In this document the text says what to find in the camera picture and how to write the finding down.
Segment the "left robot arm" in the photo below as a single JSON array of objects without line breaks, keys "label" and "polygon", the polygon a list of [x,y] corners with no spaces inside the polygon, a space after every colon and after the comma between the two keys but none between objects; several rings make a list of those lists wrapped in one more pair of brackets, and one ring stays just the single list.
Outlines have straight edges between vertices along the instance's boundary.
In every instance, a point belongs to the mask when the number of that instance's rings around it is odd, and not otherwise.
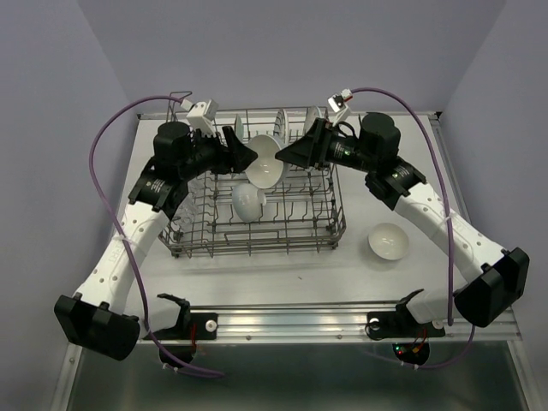
[{"label": "left robot arm", "polygon": [[146,335],[145,320],[124,312],[128,292],[135,269],[187,198],[189,182],[206,172],[241,173],[258,157],[231,126],[206,134],[184,122],[166,122],[152,147],[99,262],[73,295],[60,296],[54,306],[71,343],[114,360],[126,359]]}]

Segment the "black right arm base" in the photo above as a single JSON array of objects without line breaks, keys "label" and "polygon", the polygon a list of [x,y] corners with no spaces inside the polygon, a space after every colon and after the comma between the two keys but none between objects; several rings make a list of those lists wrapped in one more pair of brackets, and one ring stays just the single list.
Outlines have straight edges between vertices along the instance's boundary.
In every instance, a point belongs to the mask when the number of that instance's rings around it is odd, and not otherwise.
[{"label": "black right arm base", "polygon": [[436,328],[433,322],[419,324],[410,311],[407,304],[422,289],[400,299],[392,311],[373,311],[366,315],[365,333],[373,341],[395,338],[398,342],[392,344],[392,350],[396,359],[403,366],[419,368],[424,366],[430,356],[430,343],[428,338],[445,337],[444,326]]}]

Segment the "grey wire dish rack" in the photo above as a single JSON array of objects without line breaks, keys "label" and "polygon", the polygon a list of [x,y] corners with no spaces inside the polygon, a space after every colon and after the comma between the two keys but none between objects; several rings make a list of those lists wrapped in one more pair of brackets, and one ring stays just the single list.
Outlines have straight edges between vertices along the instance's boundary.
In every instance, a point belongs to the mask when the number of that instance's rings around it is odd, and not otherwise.
[{"label": "grey wire dish rack", "polygon": [[[248,143],[258,134],[273,134],[279,109],[287,111],[287,137],[293,143],[303,135],[307,107],[220,110],[213,122],[222,135],[223,126],[234,128],[235,116],[243,121]],[[287,176],[273,188],[265,189],[266,205],[261,217],[242,222],[232,206],[232,189],[251,183],[244,173],[214,175],[207,172],[189,183],[189,196],[198,206],[193,223],[171,222],[159,240],[173,257],[199,254],[210,257],[222,253],[252,253],[333,250],[347,228],[343,197],[335,165],[323,169],[290,166]]]}]

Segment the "white strawberry plate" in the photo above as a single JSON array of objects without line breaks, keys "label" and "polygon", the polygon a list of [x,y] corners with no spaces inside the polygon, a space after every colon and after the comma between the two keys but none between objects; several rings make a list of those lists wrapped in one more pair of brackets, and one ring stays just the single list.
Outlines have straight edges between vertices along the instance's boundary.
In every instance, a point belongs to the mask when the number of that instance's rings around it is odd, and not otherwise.
[{"label": "white strawberry plate", "polygon": [[325,110],[318,106],[309,106],[306,110],[305,120],[303,123],[303,133],[306,134],[313,126],[317,118],[324,118]]}]

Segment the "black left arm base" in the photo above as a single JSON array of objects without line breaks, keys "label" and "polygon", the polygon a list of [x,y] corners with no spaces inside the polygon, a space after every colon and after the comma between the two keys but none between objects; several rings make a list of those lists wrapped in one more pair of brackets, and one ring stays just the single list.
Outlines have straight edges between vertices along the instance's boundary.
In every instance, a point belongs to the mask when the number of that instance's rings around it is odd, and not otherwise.
[{"label": "black left arm base", "polygon": [[155,345],[155,341],[161,343],[163,347],[158,347],[158,354],[163,366],[202,378],[216,374],[213,370],[194,369],[192,361],[198,353],[198,342],[217,339],[218,314],[194,311],[188,300],[175,295],[161,293],[157,298],[162,304],[159,310],[152,312],[152,331],[143,328],[143,338]]}]

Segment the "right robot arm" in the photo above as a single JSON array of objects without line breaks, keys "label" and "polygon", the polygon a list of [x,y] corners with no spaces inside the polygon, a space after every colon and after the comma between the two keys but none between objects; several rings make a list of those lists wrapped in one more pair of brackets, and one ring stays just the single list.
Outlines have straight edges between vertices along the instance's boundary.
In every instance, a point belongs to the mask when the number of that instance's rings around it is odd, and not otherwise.
[{"label": "right robot arm", "polygon": [[352,136],[318,118],[275,157],[301,168],[337,164],[365,172],[369,192],[417,227],[460,272],[465,283],[459,289],[420,289],[403,299],[394,313],[400,332],[413,334],[448,313],[486,328],[522,297],[530,258],[519,247],[509,250],[490,240],[453,211],[445,196],[399,156],[400,139],[393,119],[383,113],[365,115],[359,134]]}]

